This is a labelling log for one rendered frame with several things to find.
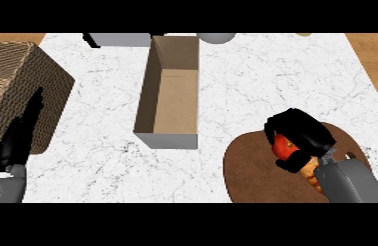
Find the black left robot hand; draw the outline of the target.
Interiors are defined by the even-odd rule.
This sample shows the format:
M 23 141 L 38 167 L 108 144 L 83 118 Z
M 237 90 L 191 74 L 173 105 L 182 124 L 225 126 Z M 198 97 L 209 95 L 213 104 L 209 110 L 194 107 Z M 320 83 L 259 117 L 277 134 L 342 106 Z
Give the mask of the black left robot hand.
M 43 88 L 39 88 L 29 101 L 23 115 L 12 120 L 0 139 L 0 172 L 11 172 L 14 165 L 27 164 L 33 133 L 43 107 Z

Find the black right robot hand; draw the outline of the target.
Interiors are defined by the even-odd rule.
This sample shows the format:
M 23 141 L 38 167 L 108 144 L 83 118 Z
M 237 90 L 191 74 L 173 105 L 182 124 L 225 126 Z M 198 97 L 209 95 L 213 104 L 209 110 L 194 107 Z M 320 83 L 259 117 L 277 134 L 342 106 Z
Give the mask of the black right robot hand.
M 323 123 L 297 108 L 268 118 L 265 134 L 271 146 L 275 135 L 283 134 L 299 147 L 287 160 L 277 160 L 277 165 L 291 173 L 302 170 L 312 157 L 321 158 L 337 143 Z

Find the red tomato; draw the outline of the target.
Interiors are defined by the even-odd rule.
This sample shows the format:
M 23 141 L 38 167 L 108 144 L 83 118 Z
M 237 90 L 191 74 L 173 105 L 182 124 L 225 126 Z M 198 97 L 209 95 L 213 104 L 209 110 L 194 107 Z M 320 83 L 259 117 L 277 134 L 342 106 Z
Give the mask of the red tomato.
M 275 143 L 272 146 L 272 151 L 275 156 L 281 160 L 287 160 L 291 156 L 291 154 L 299 150 L 299 147 L 294 145 L 294 143 L 287 139 L 287 137 L 283 134 L 275 135 Z

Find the brown wooden cutting board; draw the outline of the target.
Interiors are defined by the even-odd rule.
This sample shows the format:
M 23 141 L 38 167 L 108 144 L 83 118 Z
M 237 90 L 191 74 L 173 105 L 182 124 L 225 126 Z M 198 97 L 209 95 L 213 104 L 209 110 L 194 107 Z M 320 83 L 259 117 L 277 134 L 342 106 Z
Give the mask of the brown wooden cutting board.
M 337 141 L 334 158 L 356 158 L 370 171 L 362 149 L 351 135 L 333 124 L 323 123 Z M 259 203 L 330 203 L 324 192 L 320 193 L 297 173 L 277 165 L 265 129 L 241 135 L 231 143 L 224 159 L 224 174 L 228 193 L 234 202 Z

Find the open cardboard box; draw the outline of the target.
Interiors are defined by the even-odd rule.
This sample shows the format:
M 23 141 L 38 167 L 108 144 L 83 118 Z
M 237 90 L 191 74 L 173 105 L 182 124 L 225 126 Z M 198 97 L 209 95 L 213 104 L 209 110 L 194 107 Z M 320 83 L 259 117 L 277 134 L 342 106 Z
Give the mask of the open cardboard box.
M 200 39 L 151 42 L 134 133 L 151 149 L 198 148 Z

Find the grey box-shaped appliance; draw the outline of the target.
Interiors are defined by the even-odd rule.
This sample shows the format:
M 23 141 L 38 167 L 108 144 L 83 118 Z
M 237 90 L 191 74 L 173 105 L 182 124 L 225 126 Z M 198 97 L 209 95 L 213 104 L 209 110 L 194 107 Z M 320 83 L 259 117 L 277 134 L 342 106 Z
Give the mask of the grey box-shaped appliance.
M 151 35 L 148 33 L 85 33 L 83 39 L 94 48 L 150 47 Z

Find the orange croissant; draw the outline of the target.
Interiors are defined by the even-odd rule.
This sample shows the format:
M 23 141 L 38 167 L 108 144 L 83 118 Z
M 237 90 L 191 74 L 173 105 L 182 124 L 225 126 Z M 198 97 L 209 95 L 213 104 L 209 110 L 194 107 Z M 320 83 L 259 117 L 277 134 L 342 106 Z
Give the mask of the orange croissant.
M 315 176 L 315 170 L 320 167 L 320 159 L 317 157 L 311 158 L 311 161 L 300 170 L 300 174 L 305 177 L 306 181 L 311 183 L 312 187 L 320 193 L 323 193 L 323 187 Z

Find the brown wicker basket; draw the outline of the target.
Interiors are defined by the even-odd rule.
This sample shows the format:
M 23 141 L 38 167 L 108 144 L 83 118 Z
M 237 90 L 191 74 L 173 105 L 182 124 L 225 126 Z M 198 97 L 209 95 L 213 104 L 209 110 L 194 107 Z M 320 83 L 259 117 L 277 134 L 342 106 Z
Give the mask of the brown wicker basket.
M 43 88 L 43 104 L 33 134 L 32 153 L 49 147 L 74 78 L 35 42 L 0 42 L 0 138 L 21 116 L 33 94 Z

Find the grey round object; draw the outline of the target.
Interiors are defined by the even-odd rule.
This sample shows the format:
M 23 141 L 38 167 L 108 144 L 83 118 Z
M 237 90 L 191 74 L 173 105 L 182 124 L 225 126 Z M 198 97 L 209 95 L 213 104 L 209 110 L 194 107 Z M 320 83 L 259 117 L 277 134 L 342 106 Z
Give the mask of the grey round object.
M 197 36 L 209 44 L 225 44 L 235 38 L 235 33 L 198 33 Z

